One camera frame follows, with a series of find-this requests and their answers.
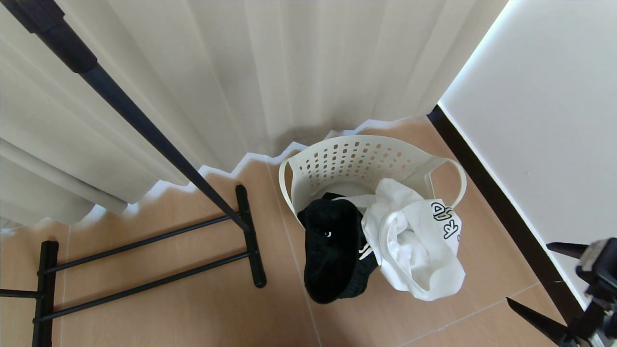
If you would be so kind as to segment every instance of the white wall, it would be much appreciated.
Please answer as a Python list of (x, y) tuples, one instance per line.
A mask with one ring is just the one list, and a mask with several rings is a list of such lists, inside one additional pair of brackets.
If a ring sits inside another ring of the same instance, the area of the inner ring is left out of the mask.
[(589, 243), (617, 236), (616, 102), (617, 1), (510, 0), (440, 105), (536, 236)]

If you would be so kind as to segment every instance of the tiled floor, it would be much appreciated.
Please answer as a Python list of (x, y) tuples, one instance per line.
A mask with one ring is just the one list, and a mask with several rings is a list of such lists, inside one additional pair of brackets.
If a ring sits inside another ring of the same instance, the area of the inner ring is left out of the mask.
[[(453, 157), (426, 119), (364, 133)], [(248, 260), (234, 262), (57, 319), (54, 346), (551, 346), (505, 303), (511, 296), (561, 321), (473, 182), (456, 208), (463, 221), (458, 255), (467, 273), (458, 294), (419, 301), (395, 291), (376, 271), (363, 295), (323, 306), (304, 291), (304, 231), (282, 200), (277, 174), (275, 165), (253, 161), (237, 181), (207, 177), (232, 206), (237, 182), (247, 187), (268, 277), (264, 289), (252, 285)], [(451, 198), (457, 180), (452, 168), (440, 168), (433, 175), (436, 194)], [(91, 213), (70, 227), (47, 220), (3, 234), (2, 287), (36, 288), (41, 240), (58, 240), (64, 262), (220, 215), (200, 192), (175, 186), (158, 186), (136, 210)], [(59, 273), (56, 308), (205, 264), (243, 246), (242, 233), (227, 221), (81, 265)], [(0, 304), (2, 346), (30, 346), (33, 302), (4, 298)]]

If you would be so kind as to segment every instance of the curtain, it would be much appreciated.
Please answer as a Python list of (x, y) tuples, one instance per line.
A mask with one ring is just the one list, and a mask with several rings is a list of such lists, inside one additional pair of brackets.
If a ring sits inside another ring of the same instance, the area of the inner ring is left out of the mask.
[[(196, 167), (427, 114), (507, 0), (57, 0)], [(121, 213), (186, 179), (0, 8), (0, 215)]]

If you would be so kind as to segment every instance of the clothing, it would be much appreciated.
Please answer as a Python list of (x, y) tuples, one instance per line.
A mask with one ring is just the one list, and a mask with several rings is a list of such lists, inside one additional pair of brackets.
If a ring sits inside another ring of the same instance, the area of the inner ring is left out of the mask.
[(304, 285), (316, 303), (362, 294), (377, 260), (362, 232), (362, 214), (347, 200), (327, 193), (298, 213), (306, 229)]

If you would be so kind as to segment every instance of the basket handle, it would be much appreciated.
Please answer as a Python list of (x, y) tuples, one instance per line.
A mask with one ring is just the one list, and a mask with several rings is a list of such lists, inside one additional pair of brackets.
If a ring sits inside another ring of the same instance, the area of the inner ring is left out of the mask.
[[(283, 194), (283, 197), (285, 198), (285, 202), (287, 202), (287, 206), (289, 206), (291, 212), (296, 214), (296, 211), (294, 210), (294, 206), (291, 204), (291, 198), (289, 197), (289, 194), (287, 193), (287, 186), (285, 185), (285, 168), (287, 167), (288, 163), (289, 163), (289, 159), (284, 159), (281, 163), (281, 166), (279, 166), (278, 168), (278, 184), (281, 187), (281, 193)], [(293, 176), (291, 178), (292, 187), (294, 186), (295, 180), (296, 180), (296, 177)]]
[(455, 208), (456, 205), (458, 205), (458, 203), (460, 203), (460, 201), (463, 199), (463, 195), (465, 195), (465, 191), (467, 190), (467, 176), (465, 175), (465, 170), (463, 169), (463, 166), (459, 164), (457, 161), (454, 161), (450, 158), (443, 158), (443, 159), (444, 161), (441, 164), (449, 162), (452, 165), (454, 165), (454, 167), (457, 168), (458, 176), (461, 181), (461, 189), (458, 192), (458, 196), (456, 199), (454, 199), (454, 202), (451, 205), (449, 205), (450, 207)]

